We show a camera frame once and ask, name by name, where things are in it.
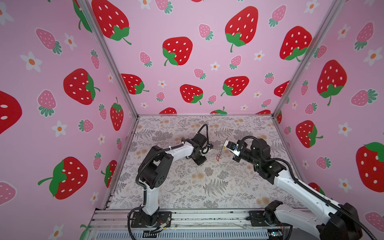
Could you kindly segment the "grey keyring loop yellow tag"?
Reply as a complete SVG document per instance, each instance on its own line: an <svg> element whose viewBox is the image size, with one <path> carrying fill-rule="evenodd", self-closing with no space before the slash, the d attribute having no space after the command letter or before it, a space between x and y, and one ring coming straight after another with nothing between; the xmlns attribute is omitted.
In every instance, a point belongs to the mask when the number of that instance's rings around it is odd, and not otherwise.
<svg viewBox="0 0 384 240"><path fill-rule="evenodd" d="M220 151L220 153L219 153L219 158L221 158L221 155L222 155L223 152L225 151L225 149L226 149L226 145L227 145L227 140L224 141L223 146L221 147L221 151Z"/></svg>

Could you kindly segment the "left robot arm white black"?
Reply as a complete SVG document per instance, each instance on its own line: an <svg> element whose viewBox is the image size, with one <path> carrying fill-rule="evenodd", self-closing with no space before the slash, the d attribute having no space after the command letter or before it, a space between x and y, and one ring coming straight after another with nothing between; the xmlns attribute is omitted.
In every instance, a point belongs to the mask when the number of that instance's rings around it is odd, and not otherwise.
<svg viewBox="0 0 384 240"><path fill-rule="evenodd" d="M213 148L208 135L197 133L192 139L182 139L181 144L168 148L153 146L141 163L136 176L136 184L144 191L144 200L139 210L141 219L147 225L154 225L159 216L160 186L166 181L173 162L192 159L198 166L207 158Z"/></svg>

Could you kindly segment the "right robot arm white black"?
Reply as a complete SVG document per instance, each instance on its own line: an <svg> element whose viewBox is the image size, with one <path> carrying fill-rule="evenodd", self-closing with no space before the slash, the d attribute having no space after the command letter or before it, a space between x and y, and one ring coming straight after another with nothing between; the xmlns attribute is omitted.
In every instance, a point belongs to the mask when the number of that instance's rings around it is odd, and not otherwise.
<svg viewBox="0 0 384 240"><path fill-rule="evenodd" d="M363 225L357 210L350 204L344 205L320 194L295 177L291 165L280 158L272 158L270 146L263 139L250 137L236 143L226 141L224 146L233 153L234 161L244 160L254 166L254 171L287 193L292 195L310 213L293 210L281 201L274 201L265 209L266 222L280 222L297 227L320 240L359 240L363 236Z"/></svg>

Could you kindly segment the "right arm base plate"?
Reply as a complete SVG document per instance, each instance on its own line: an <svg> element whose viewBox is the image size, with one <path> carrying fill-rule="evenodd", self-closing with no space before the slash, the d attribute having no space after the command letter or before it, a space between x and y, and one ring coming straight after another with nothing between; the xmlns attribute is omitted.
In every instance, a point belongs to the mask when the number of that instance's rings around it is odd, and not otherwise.
<svg viewBox="0 0 384 240"><path fill-rule="evenodd" d="M289 224L278 221L274 213L265 211L249 211L246 217L247 221L251 222L253 227L289 227Z"/></svg>

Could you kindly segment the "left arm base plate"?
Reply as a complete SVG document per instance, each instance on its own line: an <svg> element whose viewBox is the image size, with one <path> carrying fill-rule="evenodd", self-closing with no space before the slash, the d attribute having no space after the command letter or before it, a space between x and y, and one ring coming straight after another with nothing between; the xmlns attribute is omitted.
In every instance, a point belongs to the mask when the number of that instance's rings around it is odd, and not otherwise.
<svg viewBox="0 0 384 240"><path fill-rule="evenodd" d="M150 216L143 211L134 212L131 217L130 227L132 228L158 228L165 224L168 228L171 226L172 212L155 212Z"/></svg>

